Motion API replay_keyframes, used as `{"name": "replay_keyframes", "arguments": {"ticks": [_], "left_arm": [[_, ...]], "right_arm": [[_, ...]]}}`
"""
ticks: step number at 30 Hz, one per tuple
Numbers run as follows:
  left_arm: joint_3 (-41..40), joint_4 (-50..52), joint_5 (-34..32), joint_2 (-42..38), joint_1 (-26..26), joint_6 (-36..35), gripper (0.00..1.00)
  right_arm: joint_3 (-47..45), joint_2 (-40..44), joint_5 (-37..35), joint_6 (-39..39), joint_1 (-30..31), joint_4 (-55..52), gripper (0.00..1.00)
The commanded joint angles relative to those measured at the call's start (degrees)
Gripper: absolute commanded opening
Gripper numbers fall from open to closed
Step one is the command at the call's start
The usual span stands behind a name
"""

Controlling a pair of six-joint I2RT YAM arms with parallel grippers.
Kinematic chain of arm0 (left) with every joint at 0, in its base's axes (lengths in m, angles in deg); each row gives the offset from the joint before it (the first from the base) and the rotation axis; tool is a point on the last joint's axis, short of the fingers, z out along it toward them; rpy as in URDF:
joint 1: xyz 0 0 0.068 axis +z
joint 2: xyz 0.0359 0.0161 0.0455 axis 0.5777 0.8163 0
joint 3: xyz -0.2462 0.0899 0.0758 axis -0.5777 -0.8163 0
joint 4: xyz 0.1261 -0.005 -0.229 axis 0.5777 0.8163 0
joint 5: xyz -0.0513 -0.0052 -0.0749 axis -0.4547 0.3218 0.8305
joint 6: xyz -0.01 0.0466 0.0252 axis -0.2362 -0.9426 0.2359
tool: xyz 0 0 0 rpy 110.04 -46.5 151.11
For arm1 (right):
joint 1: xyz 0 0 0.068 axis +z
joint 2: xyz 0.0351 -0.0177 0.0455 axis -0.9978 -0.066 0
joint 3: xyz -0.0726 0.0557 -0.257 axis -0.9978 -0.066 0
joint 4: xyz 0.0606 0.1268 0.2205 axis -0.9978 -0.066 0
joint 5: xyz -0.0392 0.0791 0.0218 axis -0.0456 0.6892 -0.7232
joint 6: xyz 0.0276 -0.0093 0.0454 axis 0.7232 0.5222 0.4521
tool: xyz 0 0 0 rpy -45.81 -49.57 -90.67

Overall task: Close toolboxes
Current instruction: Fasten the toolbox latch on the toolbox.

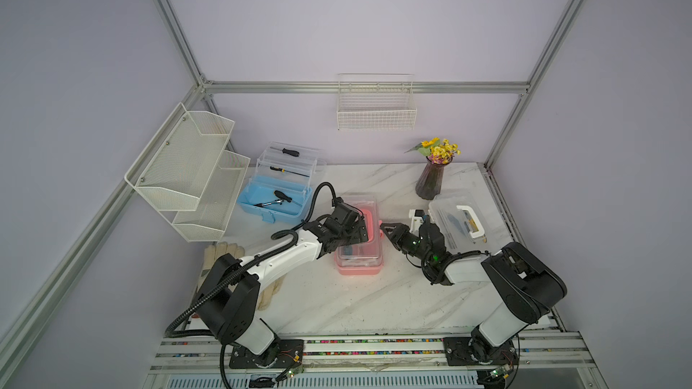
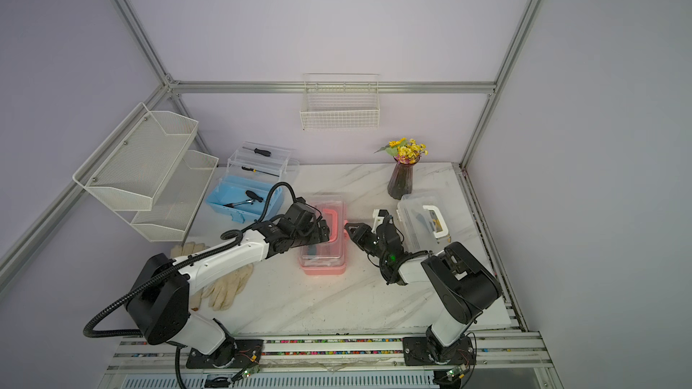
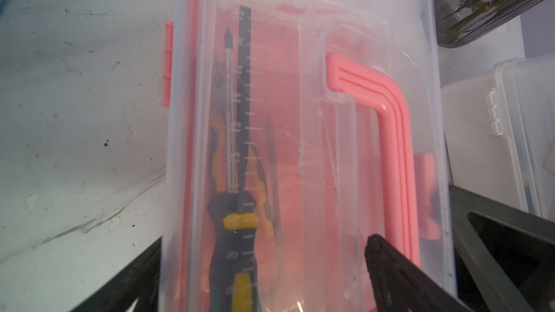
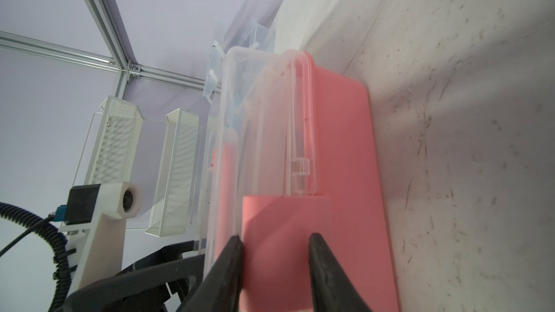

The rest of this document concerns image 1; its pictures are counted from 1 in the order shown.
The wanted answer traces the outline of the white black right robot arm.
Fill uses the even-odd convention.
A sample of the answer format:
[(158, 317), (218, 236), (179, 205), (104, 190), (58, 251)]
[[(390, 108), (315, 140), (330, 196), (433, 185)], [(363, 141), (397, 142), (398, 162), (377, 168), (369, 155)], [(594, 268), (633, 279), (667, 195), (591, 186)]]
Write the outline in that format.
[(382, 223), (380, 230), (396, 250), (420, 261), (430, 285), (488, 283), (498, 293), (501, 304), (470, 336), (443, 340), (451, 366), (517, 361), (511, 355), (515, 335), (537, 323), (568, 293), (562, 279), (519, 242), (512, 241), (494, 254), (482, 250), (453, 254), (441, 230), (427, 217), (417, 234), (403, 223)]

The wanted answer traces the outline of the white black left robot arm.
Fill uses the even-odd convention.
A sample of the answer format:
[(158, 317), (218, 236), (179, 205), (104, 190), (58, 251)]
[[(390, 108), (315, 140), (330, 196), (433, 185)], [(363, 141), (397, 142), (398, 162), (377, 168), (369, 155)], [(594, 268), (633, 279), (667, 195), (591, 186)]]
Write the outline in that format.
[(262, 254), (217, 259), (194, 299), (202, 304), (193, 313), (220, 344), (236, 344), (256, 356), (277, 343), (275, 332), (255, 317), (260, 294), (307, 263), (364, 243), (368, 228), (362, 210), (338, 199), (331, 214), (275, 236), (279, 243)]

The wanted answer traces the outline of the blue tiered toolbox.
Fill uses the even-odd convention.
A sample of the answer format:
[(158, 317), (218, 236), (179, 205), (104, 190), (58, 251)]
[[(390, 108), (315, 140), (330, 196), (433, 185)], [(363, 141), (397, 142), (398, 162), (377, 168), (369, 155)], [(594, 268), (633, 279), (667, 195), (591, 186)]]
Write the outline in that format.
[[(300, 152), (294, 158), (274, 148), (295, 149)], [(282, 167), (311, 175), (303, 178), (270, 170), (270, 166)], [(237, 203), (247, 214), (254, 214), (265, 223), (297, 224), (305, 218), (310, 205), (318, 177), (324, 170), (325, 162), (320, 149), (298, 146), (282, 142), (271, 142), (257, 159), (250, 181), (238, 197)], [(274, 199), (274, 191), (279, 190), (293, 198), (293, 202), (284, 205), (271, 205), (264, 208), (254, 204)]]

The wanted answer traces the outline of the clear white toolbox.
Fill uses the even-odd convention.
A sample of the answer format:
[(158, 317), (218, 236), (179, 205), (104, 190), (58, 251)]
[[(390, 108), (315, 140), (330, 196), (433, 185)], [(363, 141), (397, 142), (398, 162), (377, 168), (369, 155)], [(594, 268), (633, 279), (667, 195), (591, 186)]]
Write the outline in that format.
[(452, 252), (497, 251), (500, 248), (500, 242), (468, 189), (438, 194), (429, 205), (429, 215)]

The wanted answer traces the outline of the robot base rail plate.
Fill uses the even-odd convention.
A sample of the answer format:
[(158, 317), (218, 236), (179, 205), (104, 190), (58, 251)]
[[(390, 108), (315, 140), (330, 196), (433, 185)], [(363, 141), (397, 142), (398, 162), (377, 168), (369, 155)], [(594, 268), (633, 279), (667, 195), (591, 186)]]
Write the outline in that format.
[[(605, 388), (577, 332), (528, 330), (497, 365), (452, 365), (443, 335), (304, 337), (300, 363), (279, 388)], [(164, 340), (146, 388), (250, 388), (281, 369), (227, 369), (239, 358), (210, 338)]]

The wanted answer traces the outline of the pink toolbox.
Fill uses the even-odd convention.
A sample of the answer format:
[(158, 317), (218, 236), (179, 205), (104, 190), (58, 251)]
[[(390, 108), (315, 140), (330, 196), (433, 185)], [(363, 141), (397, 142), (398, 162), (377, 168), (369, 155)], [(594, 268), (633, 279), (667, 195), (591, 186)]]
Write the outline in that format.
[(384, 264), (378, 201), (366, 194), (346, 194), (343, 199), (363, 213), (365, 230), (357, 230), (358, 243), (338, 248), (334, 257), (336, 268), (343, 276), (377, 275)]

